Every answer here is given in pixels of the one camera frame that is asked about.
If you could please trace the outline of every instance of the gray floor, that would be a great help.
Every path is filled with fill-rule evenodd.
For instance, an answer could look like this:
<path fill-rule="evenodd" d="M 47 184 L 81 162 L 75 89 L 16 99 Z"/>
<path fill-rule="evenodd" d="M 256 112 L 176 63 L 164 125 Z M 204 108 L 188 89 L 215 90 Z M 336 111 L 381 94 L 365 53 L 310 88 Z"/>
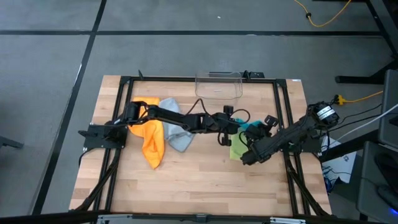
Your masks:
<path fill-rule="evenodd" d="M 343 6 L 302 2 L 319 23 Z M 100 0 L 3 0 L 0 30 L 91 30 L 99 5 Z M 308 24 L 293 0 L 108 0 L 99 29 L 319 30 Z M 324 30 L 377 30 L 377 26 L 364 3 L 353 3 Z M 31 210 L 87 41 L 85 35 L 0 35 L 0 135 L 25 142 L 22 150 L 0 150 L 0 217 Z M 307 103 L 313 103 L 334 94 L 356 99 L 381 90 L 376 85 L 338 85 L 334 76 L 370 75 L 391 61 L 390 54 L 378 37 L 97 36 L 43 212 L 68 209 L 83 145 L 77 131 L 86 129 L 91 120 L 103 75 L 137 75 L 138 69 L 148 76 L 261 71 L 270 78 L 301 79 Z M 336 110 L 346 116 L 380 102 L 377 96 Z M 331 136 L 337 138 L 353 126 Z M 364 128 L 345 141 L 374 128 Z M 354 203 L 333 194 L 330 200 L 335 215 L 359 217 Z"/>

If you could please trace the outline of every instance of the wire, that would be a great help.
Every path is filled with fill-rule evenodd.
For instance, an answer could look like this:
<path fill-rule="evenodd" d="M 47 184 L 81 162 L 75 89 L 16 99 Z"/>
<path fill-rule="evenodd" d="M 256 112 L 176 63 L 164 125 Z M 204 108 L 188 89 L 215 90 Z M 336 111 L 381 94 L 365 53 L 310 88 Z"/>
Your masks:
<path fill-rule="evenodd" d="M 329 133 L 329 130 L 327 129 L 326 130 L 326 136 L 328 137 L 328 144 L 326 145 L 326 153 L 325 153 L 325 156 L 328 154 L 328 151 L 329 151 L 329 148 L 330 148 L 330 133 Z"/>
<path fill-rule="evenodd" d="M 353 177 L 359 177 L 360 179 L 367 180 L 368 182 L 370 182 L 370 183 L 374 184 L 376 187 L 378 187 L 378 185 L 377 185 L 375 182 L 369 180 L 369 179 L 366 178 L 366 177 L 362 177 L 362 176 L 360 176 L 360 175 L 353 175 L 352 173 L 349 173 L 349 172 L 335 172 L 335 171 L 333 171 L 333 168 L 331 168 L 330 166 L 327 166 L 327 167 L 323 167 L 323 166 L 322 166 L 322 170 L 323 170 L 323 169 L 329 169 L 329 170 L 326 171 L 326 174 L 327 174 L 328 172 L 332 172 L 332 173 L 334 173 L 334 174 L 348 174 L 348 175 L 352 175 Z"/>
<path fill-rule="evenodd" d="M 220 141 L 221 133 L 222 133 L 222 131 L 219 131 L 219 132 L 218 132 L 217 141 L 218 141 L 218 144 L 220 144 L 220 146 L 223 146 L 223 143 Z"/>
<path fill-rule="evenodd" d="M 188 110 L 188 112 L 185 115 L 188 115 L 192 112 L 192 110 L 194 109 L 194 107 L 197 105 L 197 103 L 200 101 L 201 103 L 201 107 L 203 108 L 203 110 L 205 111 L 205 113 L 207 115 L 210 116 L 209 112 L 207 112 L 206 108 L 205 108 L 205 104 L 203 103 L 203 100 L 201 98 L 197 99 L 196 102 L 192 105 L 191 109 Z"/>
<path fill-rule="evenodd" d="M 368 109 L 368 110 L 366 110 L 366 111 L 363 111 L 363 112 L 360 112 L 360 113 L 357 113 L 357 114 L 349 115 L 349 116 L 343 118 L 343 120 L 342 120 L 340 123 L 338 123 L 338 124 L 344 123 L 344 121 L 345 121 L 347 118 L 350 118 L 350 117 L 353 117 L 353 116 L 357 116 L 357 115 L 361 115 L 361 114 L 367 113 L 367 112 L 369 112 L 369 111 L 372 111 L 372 110 L 375 110 L 375 109 L 379 108 L 380 106 L 381 106 L 381 104 L 379 104 L 379 105 L 377 105 L 376 107 L 373 107 L 373 108 L 371 108 L 371 109 Z"/>
<path fill-rule="evenodd" d="M 83 153 L 80 155 L 80 157 L 79 157 L 79 167 L 80 167 L 81 159 L 83 158 L 83 156 L 84 156 L 87 152 L 90 152 L 90 151 L 91 151 L 91 150 L 88 150 L 88 149 L 87 149 L 87 151 L 83 152 Z"/>
<path fill-rule="evenodd" d="M 363 127 L 365 127 L 365 126 L 367 126 L 367 125 L 369 125 L 369 124 L 371 124 L 371 123 L 377 121 L 378 119 L 384 117 L 385 115 L 387 115 L 388 113 L 390 113 L 392 110 L 394 110 L 394 109 L 397 108 L 397 107 L 398 107 L 398 104 L 396 104 L 395 106 L 393 106 L 392 108 L 390 108 L 389 110 L 387 110 L 386 112 L 384 112 L 382 115 L 378 116 L 377 118 L 374 118 L 373 120 L 369 121 L 368 123 L 363 124 L 363 125 L 361 125 L 361 126 L 355 128 L 355 129 L 353 129 L 353 130 L 351 130 L 351 131 L 348 131 L 346 134 L 342 135 L 340 138 L 338 138 L 338 139 L 336 139 L 335 141 L 333 141 L 332 144 L 335 143 L 335 142 L 337 142 L 337 141 L 339 141 L 339 140 L 342 139 L 343 137 L 345 137 L 345 136 L 347 136 L 347 135 L 353 133 L 354 131 L 357 131 L 357 130 L 359 130 L 359 129 L 361 129 L 361 128 L 363 128 Z"/>
<path fill-rule="evenodd" d="M 345 127 L 345 126 L 348 126 L 348 125 L 351 125 L 351 124 L 355 124 L 355 123 L 358 123 L 358 122 L 360 122 L 360 121 L 364 121 L 364 120 L 367 120 L 367 119 L 375 118 L 375 117 L 377 117 L 377 116 L 379 116 L 379 114 L 373 115 L 373 116 L 368 116 L 367 118 L 362 118 L 362 119 L 359 119 L 359 120 L 356 120 L 356 121 L 353 121 L 353 122 L 344 124 L 344 125 L 342 125 L 342 126 L 340 126 L 340 127 L 337 127 L 337 128 L 335 128 L 335 129 L 332 129 L 332 130 L 330 130 L 330 131 L 331 131 L 331 132 L 332 132 L 332 131 L 336 131 L 336 130 L 338 130 L 338 129 L 340 129 L 340 128 L 343 128 L 343 127 Z"/>
<path fill-rule="evenodd" d="M 359 102 L 359 101 L 363 101 L 363 100 L 369 99 L 370 97 L 377 96 L 377 95 L 379 95 L 381 93 L 383 93 L 383 91 L 379 91 L 377 93 L 373 93 L 372 95 L 365 96 L 365 97 L 357 99 L 357 100 L 345 100 L 345 103 L 356 103 L 356 102 Z"/>
<path fill-rule="evenodd" d="M 239 133 L 239 140 L 241 141 L 242 144 L 244 144 L 249 149 L 249 146 L 246 143 L 244 143 L 244 141 L 242 140 L 242 133 L 244 134 L 244 131 Z"/>
<path fill-rule="evenodd" d="M 239 123 L 239 122 L 236 122 L 236 123 L 238 123 L 238 124 L 246 124 L 247 122 L 250 121 L 250 118 L 251 118 L 250 113 L 249 113 L 248 110 L 245 110 L 245 109 L 238 109 L 238 110 L 232 112 L 232 113 L 231 113 L 231 116 L 234 115 L 234 114 L 235 114 L 236 112 L 238 112 L 238 111 L 243 111 L 243 112 L 247 113 L 247 114 L 248 114 L 248 118 L 247 118 L 247 120 L 243 121 L 243 123 Z"/>
<path fill-rule="evenodd" d="M 301 7 L 303 7 L 303 9 L 304 9 L 304 11 L 305 11 L 305 13 L 306 13 L 305 16 L 306 16 L 307 19 L 310 21 L 311 25 L 320 28 L 320 27 L 324 27 L 324 26 L 326 26 L 327 24 L 329 24 L 329 23 L 331 23 L 332 21 L 334 21 L 334 20 L 347 8 L 348 4 L 349 4 L 352 0 L 348 0 L 348 2 L 345 4 L 345 6 L 344 6 L 335 16 L 333 16 L 333 18 L 331 18 L 328 22 L 326 22 L 326 23 L 324 23 L 324 24 L 321 24 L 321 25 L 316 25 L 316 24 L 314 24 L 314 23 L 312 22 L 312 20 L 311 20 L 311 13 L 308 12 L 307 8 L 306 8 L 303 4 L 301 4 L 298 0 L 294 0 L 294 1 L 295 1 L 297 4 L 299 4 Z"/>

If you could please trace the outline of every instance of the cloth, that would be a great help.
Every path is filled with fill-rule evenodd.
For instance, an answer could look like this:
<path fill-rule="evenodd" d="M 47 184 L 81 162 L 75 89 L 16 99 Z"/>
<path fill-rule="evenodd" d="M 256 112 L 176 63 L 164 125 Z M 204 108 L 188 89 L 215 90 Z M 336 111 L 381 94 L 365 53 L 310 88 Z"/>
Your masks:
<path fill-rule="evenodd" d="M 238 123 L 244 122 L 239 118 L 236 118 L 235 121 L 237 121 Z M 245 131 L 250 124 L 258 126 L 259 124 L 261 124 L 261 121 L 255 121 L 253 123 L 244 123 L 238 129 L 238 133 L 231 136 L 231 146 L 229 147 L 229 159 L 240 161 L 242 155 L 248 151 L 248 148 L 244 145 L 247 143 L 246 138 L 242 134 L 242 141 L 244 142 L 243 144 L 239 139 L 239 134 L 242 131 Z"/>
<path fill-rule="evenodd" d="M 180 112 L 180 107 L 174 98 L 167 98 L 159 103 L 159 107 L 167 109 L 176 113 Z M 195 136 L 188 131 L 185 131 L 180 126 L 175 124 L 163 123 L 164 139 L 169 142 L 169 145 L 178 152 L 184 152 L 187 147 L 191 144 L 193 137 Z"/>
<path fill-rule="evenodd" d="M 145 101 L 148 105 L 159 105 L 160 99 L 155 97 L 134 97 L 133 101 Z M 140 116 L 145 112 L 140 109 Z M 161 121 L 148 121 L 141 125 L 128 126 L 136 136 L 144 138 L 142 153 L 149 165 L 155 169 L 159 166 L 164 155 L 163 126 Z"/>

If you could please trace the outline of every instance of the gray cloth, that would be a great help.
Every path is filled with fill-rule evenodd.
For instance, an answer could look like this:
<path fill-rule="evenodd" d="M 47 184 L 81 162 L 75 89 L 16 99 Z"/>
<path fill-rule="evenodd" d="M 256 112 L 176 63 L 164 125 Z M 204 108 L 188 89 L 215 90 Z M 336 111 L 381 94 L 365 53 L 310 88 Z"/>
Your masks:
<path fill-rule="evenodd" d="M 176 113 L 181 113 L 180 107 L 178 106 L 178 103 L 175 101 L 174 98 L 167 98 L 165 100 L 162 100 L 159 103 L 159 107 Z M 162 123 L 164 129 L 164 139 L 167 140 L 169 142 L 169 145 L 171 145 L 175 150 L 179 152 L 184 152 L 191 144 L 192 139 L 195 135 L 189 133 L 188 131 L 185 131 L 180 126 L 177 126 L 175 124 L 169 124 L 166 122 Z"/>

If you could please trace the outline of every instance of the clear plastic container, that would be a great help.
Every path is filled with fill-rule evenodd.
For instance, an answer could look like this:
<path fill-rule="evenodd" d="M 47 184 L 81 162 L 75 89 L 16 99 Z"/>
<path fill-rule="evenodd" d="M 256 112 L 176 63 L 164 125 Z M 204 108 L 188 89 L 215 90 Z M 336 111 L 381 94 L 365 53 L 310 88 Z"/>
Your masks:
<path fill-rule="evenodd" d="M 214 100 L 232 100 L 243 95 L 242 76 L 239 72 L 198 72 L 195 76 L 198 97 Z"/>

